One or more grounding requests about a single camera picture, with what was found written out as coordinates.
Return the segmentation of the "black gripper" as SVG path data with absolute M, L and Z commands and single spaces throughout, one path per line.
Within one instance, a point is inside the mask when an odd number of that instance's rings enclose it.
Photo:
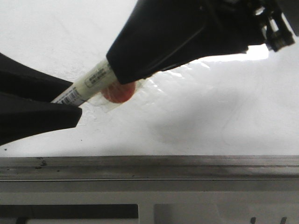
M 268 49 L 278 52 L 295 43 L 294 0 L 249 0 L 247 6 L 259 24 Z

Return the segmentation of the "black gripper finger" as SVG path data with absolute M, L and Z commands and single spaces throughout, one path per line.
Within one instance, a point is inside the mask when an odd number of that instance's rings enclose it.
M 139 0 L 107 53 L 122 84 L 265 43 L 246 0 Z
M 33 135 L 74 128 L 82 109 L 69 105 L 32 101 L 0 95 L 0 144 L 5 145 Z
M 0 55 L 0 92 L 35 101 L 51 102 L 72 82 L 27 67 Z

